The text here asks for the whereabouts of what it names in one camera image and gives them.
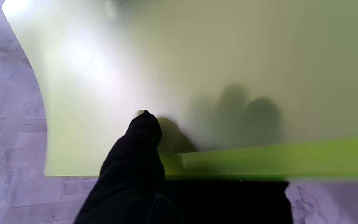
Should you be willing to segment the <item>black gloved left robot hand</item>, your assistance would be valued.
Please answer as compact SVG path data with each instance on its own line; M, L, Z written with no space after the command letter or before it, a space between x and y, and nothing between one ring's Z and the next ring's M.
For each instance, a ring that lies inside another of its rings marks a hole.
M165 180L146 110L112 147L75 224L292 224L287 182Z

